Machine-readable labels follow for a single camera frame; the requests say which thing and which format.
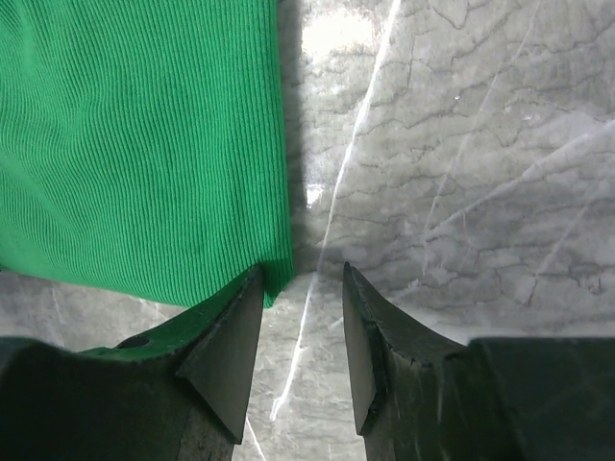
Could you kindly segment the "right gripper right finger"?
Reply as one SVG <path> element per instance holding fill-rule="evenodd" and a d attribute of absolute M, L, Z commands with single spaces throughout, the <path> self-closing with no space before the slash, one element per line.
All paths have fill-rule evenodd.
<path fill-rule="evenodd" d="M 350 263 L 343 268 L 342 308 L 355 427 L 365 437 L 394 393 L 393 353 L 405 363 L 438 368 L 447 354 L 463 345 L 388 301 Z"/>

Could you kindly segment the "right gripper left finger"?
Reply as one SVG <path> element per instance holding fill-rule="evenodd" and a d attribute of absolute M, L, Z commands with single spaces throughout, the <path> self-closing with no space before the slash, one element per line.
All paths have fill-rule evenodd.
<path fill-rule="evenodd" d="M 254 266 L 157 327 L 79 353 L 78 444 L 240 444 L 262 311 Z"/>

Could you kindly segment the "bright green tank top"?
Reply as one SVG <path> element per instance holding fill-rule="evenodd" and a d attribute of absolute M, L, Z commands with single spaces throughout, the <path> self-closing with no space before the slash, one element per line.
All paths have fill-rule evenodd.
<path fill-rule="evenodd" d="M 193 306 L 292 279 L 273 1 L 5 1 L 1 266 Z"/>

